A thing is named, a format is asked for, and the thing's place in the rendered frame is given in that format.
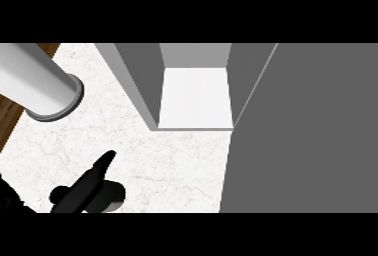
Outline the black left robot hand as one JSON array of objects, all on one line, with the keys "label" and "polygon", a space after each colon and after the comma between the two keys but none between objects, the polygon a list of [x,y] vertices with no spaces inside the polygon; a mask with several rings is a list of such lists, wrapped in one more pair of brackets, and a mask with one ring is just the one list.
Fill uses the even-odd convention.
[{"label": "black left robot hand", "polygon": [[[57,186],[50,193],[52,213],[81,213],[99,194],[105,174],[117,152],[109,150],[93,163],[91,168],[77,179],[71,187]],[[0,175],[0,213],[21,213],[34,210],[25,205],[15,189]]]}]

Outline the grey open cabinet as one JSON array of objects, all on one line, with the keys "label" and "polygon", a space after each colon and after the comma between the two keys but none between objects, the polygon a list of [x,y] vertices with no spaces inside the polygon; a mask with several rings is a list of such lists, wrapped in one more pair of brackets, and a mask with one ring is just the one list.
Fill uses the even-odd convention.
[{"label": "grey open cabinet", "polygon": [[152,131],[235,129],[275,43],[99,43],[96,48]]}]

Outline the white cylinder with grey rim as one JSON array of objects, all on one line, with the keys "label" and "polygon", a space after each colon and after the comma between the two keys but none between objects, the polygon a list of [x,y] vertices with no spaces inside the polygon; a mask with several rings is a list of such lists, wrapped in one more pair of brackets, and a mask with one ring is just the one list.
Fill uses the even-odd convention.
[{"label": "white cylinder with grey rim", "polygon": [[40,122],[65,118],[84,97],[84,84],[35,43],[0,43],[0,94]]}]

